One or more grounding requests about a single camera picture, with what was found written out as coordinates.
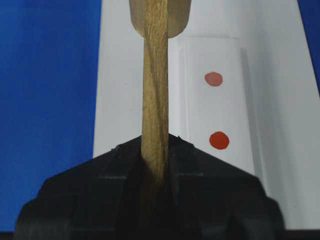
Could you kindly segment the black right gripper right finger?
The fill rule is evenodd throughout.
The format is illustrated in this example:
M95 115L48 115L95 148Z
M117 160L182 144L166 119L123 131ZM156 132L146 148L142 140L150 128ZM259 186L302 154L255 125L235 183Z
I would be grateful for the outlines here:
M180 137L169 136L173 201L167 240L281 240L278 203L260 180Z

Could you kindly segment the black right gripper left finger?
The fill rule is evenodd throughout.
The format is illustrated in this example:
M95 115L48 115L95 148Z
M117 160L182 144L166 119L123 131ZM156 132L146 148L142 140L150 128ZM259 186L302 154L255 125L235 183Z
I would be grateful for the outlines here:
M16 240L146 240L139 227L141 139L48 178L16 222Z

